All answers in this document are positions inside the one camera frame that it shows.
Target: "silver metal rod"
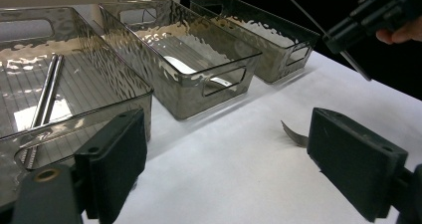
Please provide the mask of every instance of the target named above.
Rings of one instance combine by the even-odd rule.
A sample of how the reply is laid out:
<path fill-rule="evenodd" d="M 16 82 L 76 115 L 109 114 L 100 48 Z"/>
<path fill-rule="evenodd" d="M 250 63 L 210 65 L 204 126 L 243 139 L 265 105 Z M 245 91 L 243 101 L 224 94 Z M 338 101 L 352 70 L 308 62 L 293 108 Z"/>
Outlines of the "silver metal rod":
<path fill-rule="evenodd" d="M 53 110 L 56 86 L 58 83 L 58 78 L 60 71 L 64 62 L 63 55 L 53 55 L 52 61 L 49 65 L 49 70 L 47 72 L 47 78 L 43 85 L 43 90 L 40 95 L 40 100 L 38 102 L 34 119 L 32 121 L 31 127 L 36 127 L 43 125 L 49 122 L 51 112 Z M 24 153 L 21 157 L 21 161 L 26 168 L 32 168 L 34 165 L 35 156 L 37 154 L 37 146 L 28 148 L 24 150 Z"/>
<path fill-rule="evenodd" d="M 59 56 L 57 54 L 53 55 L 52 61 L 50 62 L 49 70 L 47 71 L 47 78 L 44 82 L 37 108 L 35 109 L 34 119 L 32 120 L 31 127 L 36 127 L 42 124 L 40 122 L 41 112 L 44 110 L 46 105 L 46 96 L 49 94 L 50 83 L 52 76 L 54 75 L 54 71 L 56 70 L 58 57 Z"/>
<path fill-rule="evenodd" d="M 342 51 L 340 54 L 354 67 L 354 69 L 359 72 L 367 81 L 371 81 L 372 78 L 369 74 L 354 60 L 354 58 L 347 52 Z"/>
<path fill-rule="evenodd" d="M 324 34 L 329 36 L 328 32 L 322 26 L 320 26 L 319 23 L 301 5 L 299 5 L 298 2 L 295 0 L 291 0 L 291 2 L 293 2 L 293 4 L 295 4 L 295 6 L 298 7 L 299 10 L 301 10 L 301 12 L 303 12 Z"/>

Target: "textured plastic bin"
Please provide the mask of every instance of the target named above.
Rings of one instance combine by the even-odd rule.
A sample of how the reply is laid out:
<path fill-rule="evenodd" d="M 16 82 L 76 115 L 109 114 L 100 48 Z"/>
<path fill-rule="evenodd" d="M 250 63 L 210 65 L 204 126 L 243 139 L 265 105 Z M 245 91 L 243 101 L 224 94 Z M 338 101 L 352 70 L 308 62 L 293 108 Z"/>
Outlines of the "textured plastic bin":
<path fill-rule="evenodd" d="M 261 51 L 172 0 L 102 3 L 105 40 L 176 119 L 245 93 Z"/>
<path fill-rule="evenodd" d="M 73 163 L 114 116 L 143 109 L 150 138 L 153 88 L 73 8 L 0 10 L 0 206 L 29 171 Z M 32 125 L 53 54 L 64 55 L 51 118 Z M 32 163 L 26 151 L 36 145 Z"/>
<path fill-rule="evenodd" d="M 263 52 L 255 75 L 272 84 L 300 73 L 319 34 L 241 0 L 190 0 L 190 9 Z"/>

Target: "finger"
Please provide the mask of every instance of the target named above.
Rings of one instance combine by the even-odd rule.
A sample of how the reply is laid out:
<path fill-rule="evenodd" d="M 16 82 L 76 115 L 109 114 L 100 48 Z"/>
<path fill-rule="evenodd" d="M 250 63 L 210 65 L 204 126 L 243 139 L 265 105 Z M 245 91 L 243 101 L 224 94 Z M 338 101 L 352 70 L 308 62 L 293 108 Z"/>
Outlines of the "finger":
<path fill-rule="evenodd" d="M 422 41 L 422 17 L 406 23 L 392 34 L 394 43 L 403 43 L 409 40 Z"/>
<path fill-rule="evenodd" d="M 388 31 L 387 29 L 380 29 L 375 33 L 376 38 L 388 45 L 393 44 L 393 40 L 391 38 L 392 32 Z"/>

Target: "white surface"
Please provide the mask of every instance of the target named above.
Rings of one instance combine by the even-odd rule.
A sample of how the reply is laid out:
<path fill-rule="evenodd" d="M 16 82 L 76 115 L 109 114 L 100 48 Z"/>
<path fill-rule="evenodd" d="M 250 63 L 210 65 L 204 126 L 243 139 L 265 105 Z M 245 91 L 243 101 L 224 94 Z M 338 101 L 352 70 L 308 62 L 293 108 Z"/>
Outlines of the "white surface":
<path fill-rule="evenodd" d="M 313 52 L 283 84 L 177 121 L 156 100 L 145 170 L 115 223 L 369 223 L 283 131 L 308 135 L 314 107 L 341 112 L 422 163 L 422 103 Z M 395 223 L 397 211 L 375 223 Z M 85 223 L 98 223 L 87 220 Z"/>
<path fill-rule="evenodd" d="M 176 58 L 173 58 L 170 56 L 164 56 L 164 59 L 167 60 L 169 63 L 171 63 L 171 65 L 173 65 L 179 72 L 183 74 L 194 74 L 197 72 L 193 70 L 192 68 L 190 68 L 189 66 L 187 66 L 186 64 L 180 62 Z M 220 78 L 211 78 L 210 80 L 225 87 L 232 86 L 231 83 Z"/>

